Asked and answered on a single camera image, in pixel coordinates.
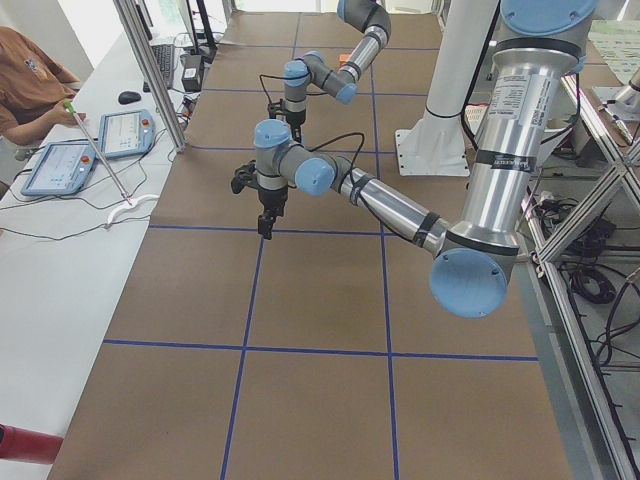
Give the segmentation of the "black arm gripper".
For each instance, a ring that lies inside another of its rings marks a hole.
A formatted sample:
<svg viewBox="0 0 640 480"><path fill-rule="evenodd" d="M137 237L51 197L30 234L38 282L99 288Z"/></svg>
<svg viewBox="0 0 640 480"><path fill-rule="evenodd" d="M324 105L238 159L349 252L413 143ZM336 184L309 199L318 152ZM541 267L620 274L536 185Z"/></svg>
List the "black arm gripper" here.
<svg viewBox="0 0 640 480"><path fill-rule="evenodd" d="M293 140L297 143L302 143L302 131L301 127L305 123L305 111L284 111L285 121L292 128Z"/></svg>

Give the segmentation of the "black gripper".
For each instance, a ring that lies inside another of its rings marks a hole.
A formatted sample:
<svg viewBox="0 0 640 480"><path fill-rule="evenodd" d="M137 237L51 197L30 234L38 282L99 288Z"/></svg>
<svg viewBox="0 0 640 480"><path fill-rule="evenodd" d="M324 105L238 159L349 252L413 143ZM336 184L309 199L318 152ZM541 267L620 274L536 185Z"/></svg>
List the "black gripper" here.
<svg viewBox="0 0 640 480"><path fill-rule="evenodd" d="M265 240L272 239L272 230L276 217L284 216L287 200L287 187L276 190L259 188L259 201L263 205L263 213L258 216L257 230Z"/></svg>

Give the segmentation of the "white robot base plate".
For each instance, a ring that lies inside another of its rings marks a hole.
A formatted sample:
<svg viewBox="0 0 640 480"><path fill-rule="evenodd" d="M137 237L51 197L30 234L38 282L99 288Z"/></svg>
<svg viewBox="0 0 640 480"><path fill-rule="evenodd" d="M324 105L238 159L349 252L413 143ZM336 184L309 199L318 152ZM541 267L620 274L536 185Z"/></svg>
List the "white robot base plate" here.
<svg viewBox="0 0 640 480"><path fill-rule="evenodd" d="M476 67L498 13L497 0L450 3L424 114L412 129L395 132L400 174L469 175L462 120Z"/></svg>

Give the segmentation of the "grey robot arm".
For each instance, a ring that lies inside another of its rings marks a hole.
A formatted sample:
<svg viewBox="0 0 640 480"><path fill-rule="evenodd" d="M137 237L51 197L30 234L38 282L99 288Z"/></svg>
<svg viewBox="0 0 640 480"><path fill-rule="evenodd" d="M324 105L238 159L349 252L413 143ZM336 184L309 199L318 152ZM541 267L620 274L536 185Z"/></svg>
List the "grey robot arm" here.
<svg viewBox="0 0 640 480"><path fill-rule="evenodd" d="M276 220L284 215L291 187L317 197L331 189L339 192L347 184L351 202L357 203L359 190L369 179L365 176L362 181L354 180L353 162L314 153L302 144L308 87L315 86L341 104L349 104L358 92L363 73L390 40L389 14L376 1L340 1L337 14L362 34L347 60L332 67L321 53L309 51L289 61L283 72L285 119L263 120L254 130L253 178L263 205L257 226L258 233L267 240L272 238Z"/></svg>
<svg viewBox="0 0 640 480"><path fill-rule="evenodd" d="M346 62L309 52L284 68L284 99L254 130L249 183L272 233L290 189L334 191L402 240L433 256L429 286L454 315L480 318L507 295L519 254L516 223L561 80L578 73L593 1L456 1L446 22L423 117L396 134L399 180L388 185L353 160L302 142L307 90L351 102L363 73L389 43L391 21L375 1L342 1L338 16L361 32Z"/></svg>

